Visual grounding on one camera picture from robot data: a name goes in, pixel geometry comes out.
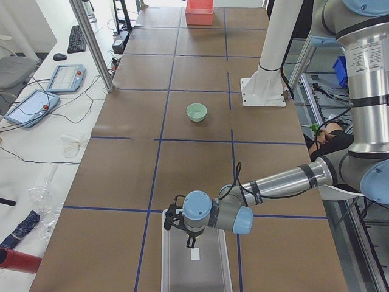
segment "computer mouse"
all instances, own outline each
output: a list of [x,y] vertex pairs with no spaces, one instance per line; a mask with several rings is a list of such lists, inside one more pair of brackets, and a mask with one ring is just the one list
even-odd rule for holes
[[54,61],[63,61],[67,59],[67,55],[56,53],[53,57]]

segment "white mounting bracket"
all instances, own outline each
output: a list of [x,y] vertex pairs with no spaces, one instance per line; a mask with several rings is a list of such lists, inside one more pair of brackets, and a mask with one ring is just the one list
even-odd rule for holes
[[243,106],[286,106],[280,71],[258,67],[251,78],[241,79]]

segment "green object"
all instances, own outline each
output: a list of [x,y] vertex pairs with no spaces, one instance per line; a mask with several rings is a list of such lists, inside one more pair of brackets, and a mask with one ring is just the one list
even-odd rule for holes
[[314,123],[314,124],[312,124],[312,125],[310,125],[309,126],[309,128],[311,129],[311,131],[312,132],[314,132],[315,134],[317,133],[317,131],[318,131],[318,125],[316,124],[316,123]]
[[207,115],[207,108],[201,103],[192,103],[187,107],[187,115],[193,122],[201,122]]

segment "warning label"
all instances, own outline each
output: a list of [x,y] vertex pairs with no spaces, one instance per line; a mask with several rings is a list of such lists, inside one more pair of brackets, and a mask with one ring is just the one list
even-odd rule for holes
[[346,51],[347,75],[350,77],[366,74],[385,67],[386,71],[389,70],[384,60],[384,51],[387,49],[388,42],[384,40],[384,42],[375,41]]

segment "green bowl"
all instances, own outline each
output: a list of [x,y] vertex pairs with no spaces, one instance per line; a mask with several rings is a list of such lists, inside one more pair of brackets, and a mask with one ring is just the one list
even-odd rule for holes
[[201,122],[207,115],[207,108],[201,103],[192,103],[187,107],[187,115],[193,122]]

